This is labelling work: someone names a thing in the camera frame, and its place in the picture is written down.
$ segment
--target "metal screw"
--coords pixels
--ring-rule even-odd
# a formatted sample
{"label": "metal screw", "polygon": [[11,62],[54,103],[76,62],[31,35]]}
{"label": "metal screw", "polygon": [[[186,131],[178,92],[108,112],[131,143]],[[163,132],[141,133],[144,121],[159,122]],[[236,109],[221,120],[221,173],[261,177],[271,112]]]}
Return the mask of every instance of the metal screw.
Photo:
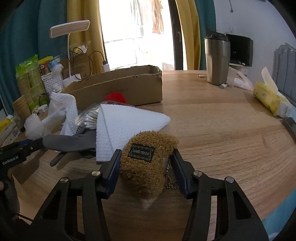
{"label": "metal screw", "polygon": [[94,171],[92,171],[91,174],[96,177],[96,176],[99,176],[101,174],[101,172],[99,170],[94,170]]}
{"label": "metal screw", "polygon": [[234,179],[232,177],[226,177],[226,181],[229,183],[233,183]]}
{"label": "metal screw", "polygon": [[201,171],[194,171],[193,175],[197,176],[197,177],[200,177],[202,175],[202,172]]}
{"label": "metal screw", "polygon": [[67,181],[69,181],[69,179],[68,179],[67,177],[62,177],[62,178],[60,179],[60,182],[61,182],[61,183],[66,183]]}

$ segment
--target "red pom-pom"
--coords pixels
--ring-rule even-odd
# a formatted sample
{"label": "red pom-pom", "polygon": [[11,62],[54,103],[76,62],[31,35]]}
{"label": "red pom-pom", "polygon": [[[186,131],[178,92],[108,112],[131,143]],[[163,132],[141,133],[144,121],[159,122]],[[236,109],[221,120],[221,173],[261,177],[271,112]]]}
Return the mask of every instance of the red pom-pom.
{"label": "red pom-pom", "polygon": [[113,100],[113,101],[117,101],[119,103],[126,104],[126,100],[125,100],[124,96],[120,93],[111,93],[111,94],[107,95],[105,97],[104,101],[107,101],[107,100]]}

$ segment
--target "white waffle towel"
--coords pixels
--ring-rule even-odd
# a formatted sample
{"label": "white waffle towel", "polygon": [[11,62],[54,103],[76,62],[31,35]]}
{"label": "white waffle towel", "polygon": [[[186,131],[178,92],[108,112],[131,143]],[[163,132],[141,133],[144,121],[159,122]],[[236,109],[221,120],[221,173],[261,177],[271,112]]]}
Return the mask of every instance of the white waffle towel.
{"label": "white waffle towel", "polygon": [[76,100],[73,95],[54,93],[51,94],[48,116],[42,121],[44,126],[52,130],[63,118],[66,117],[60,135],[72,136],[77,131],[75,119],[78,116]]}
{"label": "white waffle towel", "polygon": [[132,106],[100,105],[96,129],[96,160],[109,161],[116,149],[123,149],[142,131],[160,131],[170,117]]}

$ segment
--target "white basket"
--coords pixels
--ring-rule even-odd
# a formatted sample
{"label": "white basket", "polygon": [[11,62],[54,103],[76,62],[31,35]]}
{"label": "white basket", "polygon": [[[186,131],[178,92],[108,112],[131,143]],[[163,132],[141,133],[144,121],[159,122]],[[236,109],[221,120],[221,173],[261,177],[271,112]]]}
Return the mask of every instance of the white basket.
{"label": "white basket", "polygon": [[53,77],[50,77],[46,80],[43,80],[45,90],[48,93],[48,95],[51,95],[53,89],[53,86],[58,84],[62,89],[64,88],[63,86],[63,76],[62,73],[55,75]]}

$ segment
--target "yellow packaging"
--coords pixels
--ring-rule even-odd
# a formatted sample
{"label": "yellow packaging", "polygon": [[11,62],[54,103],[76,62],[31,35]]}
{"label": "yellow packaging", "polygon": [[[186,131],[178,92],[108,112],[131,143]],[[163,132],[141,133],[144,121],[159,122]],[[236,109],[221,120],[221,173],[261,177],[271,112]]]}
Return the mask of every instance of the yellow packaging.
{"label": "yellow packaging", "polygon": [[280,93],[276,94],[269,85],[257,82],[254,86],[253,95],[266,108],[271,110],[273,115],[284,117],[289,114],[290,102]]}
{"label": "yellow packaging", "polygon": [[9,119],[5,119],[4,121],[0,122],[0,132],[5,129],[5,127],[10,123]]}
{"label": "yellow packaging", "polygon": [[40,64],[44,64],[44,63],[46,63],[46,62],[51,61],[52,59],[53,59],[53,56],[47,56],[47,57],[45,57],[45,58],[43,58],[43,59],[38,60],[38,64],[39,64],[39,65],[40,65]]}

